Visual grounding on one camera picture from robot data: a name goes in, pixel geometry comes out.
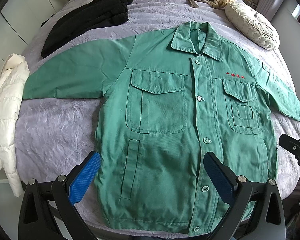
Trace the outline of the cream pleated pillow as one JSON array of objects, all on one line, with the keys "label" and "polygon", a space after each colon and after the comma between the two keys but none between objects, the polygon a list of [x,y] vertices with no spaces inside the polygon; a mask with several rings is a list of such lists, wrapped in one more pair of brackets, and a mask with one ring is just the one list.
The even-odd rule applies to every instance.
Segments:
[{"label": "cream pleated pillow", "polygon": [[229,3],[225,9],[228,20],[247,38],[266,50],[275,50],[280,45],[279,34],[269,20],[241,3]]}]

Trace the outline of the white wardrobe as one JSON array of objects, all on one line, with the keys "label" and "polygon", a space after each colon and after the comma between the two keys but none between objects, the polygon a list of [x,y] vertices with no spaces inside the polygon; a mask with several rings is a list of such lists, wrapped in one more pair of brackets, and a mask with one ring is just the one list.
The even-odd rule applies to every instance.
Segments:
[{"label": "white wardrobe", "polygon": [[0,11],[0,73],[7,57],[21,55],[41,24],[67,0],[8,0]]}]

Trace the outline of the white puffer jacket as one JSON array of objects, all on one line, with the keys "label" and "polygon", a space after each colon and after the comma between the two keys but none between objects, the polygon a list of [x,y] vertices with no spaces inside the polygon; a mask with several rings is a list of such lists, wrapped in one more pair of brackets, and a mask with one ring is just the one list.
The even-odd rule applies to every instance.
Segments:
[{"label": "white puffer jacket", "polygon": [[15,129],[29,75],[25,57],[18,54],[8,56],[0,73],[0,170],[5,172],[15,197],[23,193],[16,167]]}]

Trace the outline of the green work jacket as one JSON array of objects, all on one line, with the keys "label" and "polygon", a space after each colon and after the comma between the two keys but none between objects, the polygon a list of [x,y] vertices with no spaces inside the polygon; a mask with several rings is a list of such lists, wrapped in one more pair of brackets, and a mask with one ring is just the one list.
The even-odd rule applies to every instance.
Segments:
[{"label": "green work jacket", "polygon": [[104,98],[94,181],[104,223],[189,236],[228,208],[204,154],[265,182],[277,174],[272,110],[300,121],[294,91],[207,22],[70,48],[29,76],[23,98]]}]

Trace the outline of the black folded garment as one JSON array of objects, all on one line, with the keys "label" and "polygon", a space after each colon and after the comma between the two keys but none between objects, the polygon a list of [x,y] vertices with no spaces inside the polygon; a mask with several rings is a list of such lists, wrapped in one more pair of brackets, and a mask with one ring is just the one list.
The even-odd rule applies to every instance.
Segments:
[{"label": "black folded garment", "polygon": [[44,42],[41,56],[49,56],[91,29],[122,25],[128,21],[133,0],[93,0],[61,17]]}]

